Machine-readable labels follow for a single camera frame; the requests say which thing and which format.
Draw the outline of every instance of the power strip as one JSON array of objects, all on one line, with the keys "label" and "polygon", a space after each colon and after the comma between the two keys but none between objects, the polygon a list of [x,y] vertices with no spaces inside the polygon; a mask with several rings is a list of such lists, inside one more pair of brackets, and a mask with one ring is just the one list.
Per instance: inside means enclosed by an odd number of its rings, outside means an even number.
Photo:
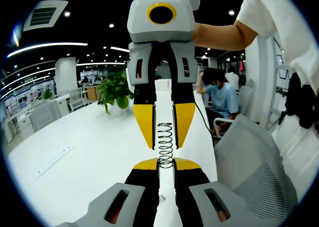
[{"label": "power strip", "polygon": [[39,179],[40,176],[44,174],[48,169],[51,168],[58,160],[60,160],[63,156],[65,156],[67,153],[69,153],[72,149],[74,149],[74,146],[67,146],[66,148],[63,148],[61,151],[59,151],[56,155],[53,156],[49,161],[47,161],[46,164],[44,164],[41,168],[39,168],[36,173],[35,177],[36,179]]}]

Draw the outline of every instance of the black ceiling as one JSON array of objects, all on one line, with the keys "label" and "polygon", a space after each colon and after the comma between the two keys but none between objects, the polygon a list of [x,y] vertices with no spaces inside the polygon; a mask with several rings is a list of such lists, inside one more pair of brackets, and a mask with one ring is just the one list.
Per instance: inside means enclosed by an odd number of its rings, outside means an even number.
[{"label": "black ceiling", "polygon": [[[79,63],[87,63],[91,60],[94,62],[107,62],[129,60],[129,54],[122,51],[110,50],[111,46],[128,49],[131,42],[127,31],[127,18],[130,5],[133,0],[67,0],[68,5],[65,10],[71,12],[69,18],[61,15],[52,28],[39,28],[22,33],[20,47],[31,46],[48,42],[85,42],[87,46],[55,46],[39,48],[23,52],[6,58],[6,55],[16,50],[10,44],[11,33],[16,24],[25,21],[26,17],[33,7],[40,0],[11,0],[12,4],[5,14],[6,26],[1,37],[0,65],[2,73],[1,80],[5,75],[10,75],[27,66],[41,63],[49,60],[58,60],[66,57],[66,54],[75,56]],[[201,0],[199,10],[194,12],[196,22],[207,23],[212,25],[229,25],[233,24],[235,16],[229,16],[228,11],[233,9],[238,13],[243,0]],[[110,23],[114,23],[114,28],[108,28]],[[195,55],[219,56],[224,51],[211,50],[206,48],[196,48]],[[20,76],[28,75],[35,72],[38,66],[24,69]],[[43,64],[41,69],[54,67],[54,62]],[[5,78],[6,83],[17,79],[16,74]]]}]

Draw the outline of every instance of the white sleeve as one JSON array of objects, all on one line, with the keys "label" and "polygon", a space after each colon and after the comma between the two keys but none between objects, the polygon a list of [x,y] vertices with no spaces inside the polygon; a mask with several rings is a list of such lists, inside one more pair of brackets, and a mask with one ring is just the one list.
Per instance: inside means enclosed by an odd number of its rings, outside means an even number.
[{"label": "white sleeve", "polygon": [[265,38],[277,30],[273,18],[261,0],[244,0],[236,19]]}]

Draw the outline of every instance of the blue shirt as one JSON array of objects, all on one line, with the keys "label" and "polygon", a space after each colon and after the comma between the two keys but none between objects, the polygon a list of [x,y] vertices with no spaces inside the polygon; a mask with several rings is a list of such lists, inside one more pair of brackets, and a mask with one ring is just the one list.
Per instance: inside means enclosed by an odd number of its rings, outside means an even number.
[{"label": "blue shirt", "polygon": [[225,119],[239,111],[236,90],[228,82],[220,90],[218,85],[208,85],[204,90],[211,96],[212,110],[221,114]]}]

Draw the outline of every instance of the black cable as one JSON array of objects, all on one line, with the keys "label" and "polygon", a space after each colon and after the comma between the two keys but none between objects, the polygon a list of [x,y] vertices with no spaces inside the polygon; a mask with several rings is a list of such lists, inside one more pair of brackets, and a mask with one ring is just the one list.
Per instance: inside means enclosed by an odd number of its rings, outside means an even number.
[{"label": "black cable", "polygon": [[207,124],[206,124],[206,121],[205,121],[205,119],[204,119],[203,113],[201,113],[201,111],[200,111],[200,109],[199,109],[199,107],[198,107],[198,105],[197,105],[196,102],[195,102],[195,105],[196,105],[196,107],[197,107],[198,110],[199,110],[199,113],[200,113],[200,115],[201,115],[201,118],[203,118],[203,121],[204,121],[204,123],[205,123],[205,127],[206,127],[207,130],[209,131],[209,134],[212,135],[211,132],[210,132],[210,129],[207,127]]}]

